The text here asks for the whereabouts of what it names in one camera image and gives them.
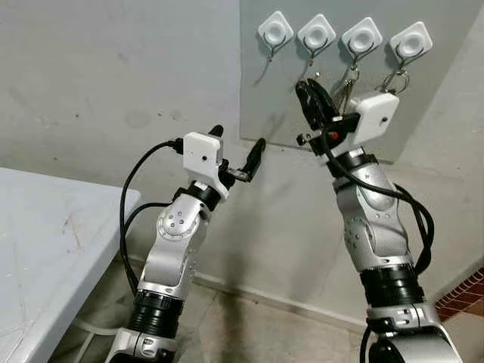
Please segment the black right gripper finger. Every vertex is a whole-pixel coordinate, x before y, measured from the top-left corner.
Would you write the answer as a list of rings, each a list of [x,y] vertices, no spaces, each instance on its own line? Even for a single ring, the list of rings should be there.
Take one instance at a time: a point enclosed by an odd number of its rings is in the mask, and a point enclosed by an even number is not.
[[[331,122],[334,117],[340,116],[339,107],[334,103],[328,90],[318,80],[306,79],[308,102],[315,121]]]
[[[317,82],[297,82],[295,85],[302,113],[311,130],[321,128],[324,114],[321,110],[321,93]]]

